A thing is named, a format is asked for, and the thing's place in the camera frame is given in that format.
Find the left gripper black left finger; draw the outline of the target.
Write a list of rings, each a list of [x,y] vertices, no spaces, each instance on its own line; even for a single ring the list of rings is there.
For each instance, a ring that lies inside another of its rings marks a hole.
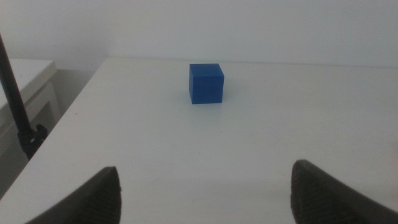
[[[115,167],[105,167],[29,223],[118,224],[120,220],[121,186],[118,171]]]

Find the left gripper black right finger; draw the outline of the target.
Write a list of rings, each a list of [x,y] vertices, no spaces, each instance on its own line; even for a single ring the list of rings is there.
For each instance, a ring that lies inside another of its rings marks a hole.
[[[290,207],[296,223],[397,223],[397,212],[303,159],[292,168]]]

